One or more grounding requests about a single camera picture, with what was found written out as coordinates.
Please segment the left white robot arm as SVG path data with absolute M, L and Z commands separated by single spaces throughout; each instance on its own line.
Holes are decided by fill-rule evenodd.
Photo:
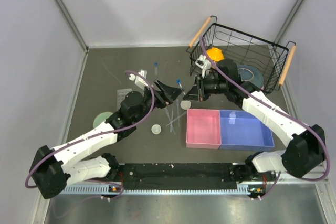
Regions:
M 67 186 L 91 179 L 114 180 L 120 174 L 115 156 L 104 153 L 96 158 L 89 156 L 115 144 L 132 134 L 136 124 L 143 122 L 155 108 L 172 104 L 183 92 L 156 80 L 157 89 L 144 87 L 142 93 L 131 91 L 120 103 L 119 110 L 86 134 L 66 144 L 49 148 L 40 147 L 29 170 L 41 195 L 51 199 Z

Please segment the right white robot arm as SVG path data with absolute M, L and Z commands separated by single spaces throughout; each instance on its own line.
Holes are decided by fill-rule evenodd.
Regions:
M 256 85 L 242 81 L 237 63 L 231 59 L 219 61 L 212 72 L 212 77 L 196 75 L 183 99 L 202 102 L 210 95 L 223 94 L 228 101 L 260 120 L 285 146 L 283 151 L 259 152 L 248 157 L 245 166 L 248 178 L 256 180 L 271 171 L 287 172 L 308 182 L 327 177 L 328 167 L 320 177 L 306 177 L 318 165 L 329 161 L 322 127 L 307 126 L 272 103 Z

